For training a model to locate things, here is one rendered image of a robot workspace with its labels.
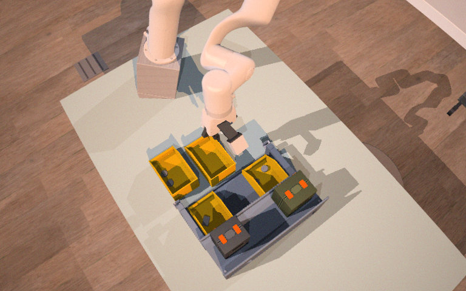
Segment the dark grey tool case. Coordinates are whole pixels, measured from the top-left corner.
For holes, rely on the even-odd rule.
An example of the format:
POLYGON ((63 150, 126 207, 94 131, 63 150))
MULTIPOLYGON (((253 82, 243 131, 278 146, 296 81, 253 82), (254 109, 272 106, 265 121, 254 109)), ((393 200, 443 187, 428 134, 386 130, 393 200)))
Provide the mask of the dark grey tool case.
POLYGON ((225 254, 225 259, 248 244, 250 239, 250 234, 235 215, 209 233, 217 249, 225 254))

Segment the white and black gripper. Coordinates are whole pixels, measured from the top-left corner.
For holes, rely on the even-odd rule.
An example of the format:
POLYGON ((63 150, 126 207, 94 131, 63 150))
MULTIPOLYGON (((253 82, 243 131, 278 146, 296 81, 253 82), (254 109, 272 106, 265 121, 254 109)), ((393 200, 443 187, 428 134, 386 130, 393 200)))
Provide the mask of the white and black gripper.
POLYGON ((232 123, 235 122, 236 118, 237 118, 237 115, 236 115, 234 103, 232 103, 232 111, 229 114, 229 116, 222 118, 222 119, 215 119, 215 118, 210 117, 206 113, 205 108, 204 108, 201 113, 201 126, 202 128, 204 126, 203 128, 204 130, 201 134, 202 137, 206 138, 208 136, 212 136, 214 140, 217 140, 219 142, 220 135, 218 134, 218 132, 220 132, 221 130, 217 127, 217 125, 221 124, 225 120, 231 125, 232 123))

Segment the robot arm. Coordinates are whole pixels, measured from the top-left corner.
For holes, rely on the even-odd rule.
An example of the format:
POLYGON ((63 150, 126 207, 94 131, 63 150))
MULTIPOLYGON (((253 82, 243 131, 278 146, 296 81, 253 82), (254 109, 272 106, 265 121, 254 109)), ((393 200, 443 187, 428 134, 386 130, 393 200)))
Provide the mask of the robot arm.
MULTIPOLYGON (((152 0, 149 26, 144 35, 146 58, 157 64, 168 64, 179 55, 177 32, 181 9, 185 0, 152 0)), ((201 66, 208 72, 202 79, 206 113, 215 119, 227 117, 232 111, 233 94, 254 73, 255 62, 241 53, 221 46, 223 38, 242 27, 265 26, 271 22, 280 0, 244 0, 241 8, 221 20, 211 31, 200 57, 201 66)), ((228 138, 234 154, 249 146, 240 132, 225 120, 217 127, 228 138)))

